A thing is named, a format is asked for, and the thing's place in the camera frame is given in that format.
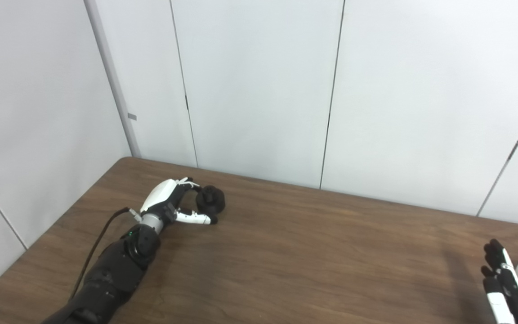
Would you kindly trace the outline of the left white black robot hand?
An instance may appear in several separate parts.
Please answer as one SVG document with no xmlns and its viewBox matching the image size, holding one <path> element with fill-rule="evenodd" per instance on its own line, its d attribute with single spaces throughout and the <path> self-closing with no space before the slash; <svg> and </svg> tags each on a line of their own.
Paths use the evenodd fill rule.
<svg viewBox="0 0 518 324">
<path fill-rule="evenodd" d="M 203 187 L 193 178 L 166 179 L 148 195 L 140 209 L 139 224 L 150 226 L 160 232 L 164 226 L 179 222 L 187 224 L 217 224 L 218 219 L 210 212 L 199 213 L 179 207 L 184 195 L 190 190 L 198 193 Z"/>
</svg>

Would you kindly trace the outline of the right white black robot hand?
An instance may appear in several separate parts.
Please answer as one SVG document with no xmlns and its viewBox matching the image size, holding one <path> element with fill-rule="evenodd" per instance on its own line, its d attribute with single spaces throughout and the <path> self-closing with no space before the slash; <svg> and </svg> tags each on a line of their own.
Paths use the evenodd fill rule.
<svg viewBox="0 0 518 324">
<path fill-rule="evenodd" d="M 483 287 L 497 324 L 518 324 L 518 264 L 492 238 L 483 246 L 487 265 L 481 267 Z"/>
</svg>

